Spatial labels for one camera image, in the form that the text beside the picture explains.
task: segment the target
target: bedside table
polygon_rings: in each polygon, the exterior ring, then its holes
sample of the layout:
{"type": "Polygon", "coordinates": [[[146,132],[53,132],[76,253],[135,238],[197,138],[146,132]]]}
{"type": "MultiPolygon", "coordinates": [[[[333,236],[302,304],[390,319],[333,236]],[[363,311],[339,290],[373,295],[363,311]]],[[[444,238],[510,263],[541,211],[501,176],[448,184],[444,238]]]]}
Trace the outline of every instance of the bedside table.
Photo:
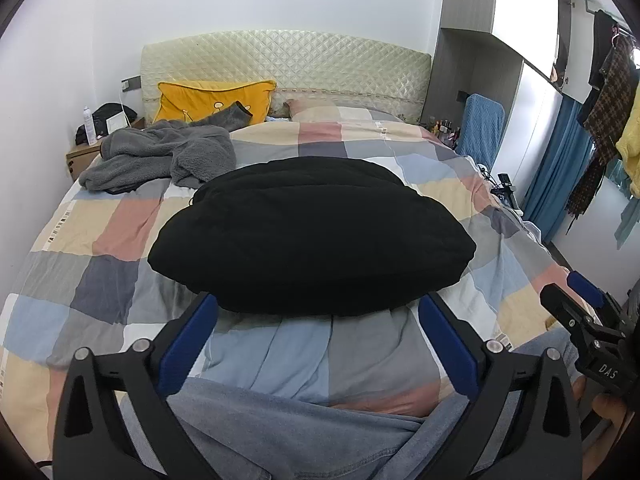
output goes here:
{"type": "MultiPolygon", "coordinates": [[[[145,118],[140,117],[131,123],[131,127],[137,130],[141,130],[145,127],[145,118]]],[[[71,178],[76,181],[78,179],[78,175],[82,173],[89,167],[94,161],[94,158],[100,154],[100,145],[102,144],[102,140],[98,139],[93,146],[89,146],[88,144],[80,144],[79,146],[74,146],[67,154],[66,154],[66,166],[69,168],[69,173],[71,174],[71,178]]]]}

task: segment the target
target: person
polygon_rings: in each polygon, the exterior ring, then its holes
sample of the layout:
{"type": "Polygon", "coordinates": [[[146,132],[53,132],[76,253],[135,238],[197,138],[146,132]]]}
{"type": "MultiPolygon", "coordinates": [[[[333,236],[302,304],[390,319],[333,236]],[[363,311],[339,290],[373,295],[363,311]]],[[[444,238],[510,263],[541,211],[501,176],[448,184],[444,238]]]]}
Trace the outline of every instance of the person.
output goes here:
{"type": "MultiPolygon", "coordinates": [[[[564,328],[515,351],[541,355],[550,347],[561,353],[574,396],[580,398],[586,380],[575,368],[578,352],[564,328]]],[[[427,417],[417,418],[328,408],[199,378],[189,378],[168,401],[190,439],[225,480],[412,480],[444,443],[468,403],[453,393],[427,417]]],[[[518,394],[512,392],[474,471],[494,462],[517,405],[518,394]]],[[[140,458],[162,472],[127,399],[121,409],[140,458]]],[[[621,399],[597,396],[593,409],[612,426],[584,454],[585,479],[631,422],[621,399]]]]}

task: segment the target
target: blue gripper pad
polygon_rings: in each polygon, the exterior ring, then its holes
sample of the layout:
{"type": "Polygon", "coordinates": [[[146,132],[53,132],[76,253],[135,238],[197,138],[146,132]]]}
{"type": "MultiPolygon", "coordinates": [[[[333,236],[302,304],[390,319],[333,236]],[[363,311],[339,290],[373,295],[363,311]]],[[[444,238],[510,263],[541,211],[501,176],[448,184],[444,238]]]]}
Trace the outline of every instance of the blue gripper pad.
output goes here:
{"type": "Polygon", "coordinates": [[[218,302],[209,294],[185,323],[160,360],[156,391],[161,397],[176,394],[218,322],[218,302]]]}
{"type": "Polygon", "coordinates": [[[603,307],[604,295],[602,291],[581,275],[580,272],[575,272],[575,270],[569,272],[566,277],[566,284],[593,308],[603,307]]]}
{"type": "Polygon", "coordinates": [[[418,319],[454,389],[471,402],[478,398],[478,363],[429,296],[418,304],[418,319]]]}

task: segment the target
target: white cabinet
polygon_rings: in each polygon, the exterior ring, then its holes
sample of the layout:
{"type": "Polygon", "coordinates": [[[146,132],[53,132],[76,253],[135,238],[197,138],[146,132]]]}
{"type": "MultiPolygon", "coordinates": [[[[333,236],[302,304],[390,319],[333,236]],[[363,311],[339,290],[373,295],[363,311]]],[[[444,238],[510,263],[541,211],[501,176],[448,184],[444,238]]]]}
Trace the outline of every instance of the white cabinet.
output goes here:
{"type": "Polygon", "coordinates": [[[495,0],[492,34],[550,76],[556,60],[558,0],[495,0]]]}
{"type": "Polygon", "coordinates": [[[584,103],[591,92],[589,76],[593,57],[593,14],[584,8],[584,0],[571,0],[571,45],[562,93],[584,103]]]}
{"type": "Polygon", "coordinates": [[[562,95],[525,65],[492,175],[508,173],[520,203],[535,177],[558,118],[562,95]]]}

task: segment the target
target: quilted headboard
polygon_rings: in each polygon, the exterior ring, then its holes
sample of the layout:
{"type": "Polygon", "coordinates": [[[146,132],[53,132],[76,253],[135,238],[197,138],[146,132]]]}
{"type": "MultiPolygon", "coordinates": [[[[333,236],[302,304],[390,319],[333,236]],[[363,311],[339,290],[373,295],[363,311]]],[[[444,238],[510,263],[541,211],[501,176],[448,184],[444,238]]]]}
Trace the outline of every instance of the quilted headboard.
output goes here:
{"type": "Polygon", "coordinates": [[[330,98],[417,123],[431,75],[431,56],[416,50],[327,32],[236,30],[145,45],[140,75],[145,116],[158,110],[158,82],[278,83],[270,114],[288,114],[297,96],[330,98]]]}

